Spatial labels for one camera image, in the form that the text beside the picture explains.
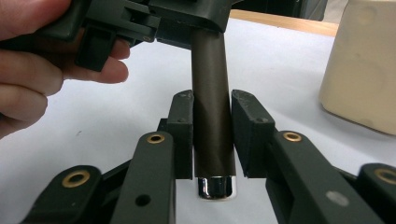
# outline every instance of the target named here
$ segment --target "wooden edge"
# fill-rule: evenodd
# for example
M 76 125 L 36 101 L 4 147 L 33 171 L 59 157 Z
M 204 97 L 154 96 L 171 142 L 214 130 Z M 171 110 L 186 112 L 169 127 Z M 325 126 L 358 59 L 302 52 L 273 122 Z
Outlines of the wooden edge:
M 309 21 L 304 19 L 277 16 L 265 13 L 250 12 L 244 10 L 231 10 L 230 17 L 233 19 L 254 21 L 262 24 L 282 27 L 291 30 L 303 31 L 318 35 L 335 36 L 338 24 L 324 21 Z

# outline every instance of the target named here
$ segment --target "dark brown tube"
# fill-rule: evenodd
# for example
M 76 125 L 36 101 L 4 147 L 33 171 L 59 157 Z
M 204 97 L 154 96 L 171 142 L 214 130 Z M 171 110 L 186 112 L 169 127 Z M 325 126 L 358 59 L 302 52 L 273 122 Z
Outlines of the dark brown tube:
M 191 34 L 195 176 L 235 175 L 224 35 Z

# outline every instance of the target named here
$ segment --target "beige container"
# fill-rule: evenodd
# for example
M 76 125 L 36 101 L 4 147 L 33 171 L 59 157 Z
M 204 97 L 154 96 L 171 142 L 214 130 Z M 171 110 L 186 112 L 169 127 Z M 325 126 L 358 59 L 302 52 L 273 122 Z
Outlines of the beige container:
M 396 134 L 396 0 L 349 0 L 319 99 L 335 115 Z

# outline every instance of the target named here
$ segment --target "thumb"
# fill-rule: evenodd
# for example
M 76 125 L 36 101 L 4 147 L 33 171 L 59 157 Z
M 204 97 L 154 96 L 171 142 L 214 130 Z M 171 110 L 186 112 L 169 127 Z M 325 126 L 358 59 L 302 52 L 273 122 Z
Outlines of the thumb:
M 34 33 L 56 21 L 71 0 L 0 0 L 0 40 Z

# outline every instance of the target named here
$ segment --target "shiny metal tip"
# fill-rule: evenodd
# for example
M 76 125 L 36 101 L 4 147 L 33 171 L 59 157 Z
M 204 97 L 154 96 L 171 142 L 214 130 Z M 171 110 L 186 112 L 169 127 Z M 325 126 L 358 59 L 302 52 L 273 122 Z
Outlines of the shiny metal tip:
M 198 196 L 205 200 L 228 200 L 236 196 L 235 176 L 198 177 Z

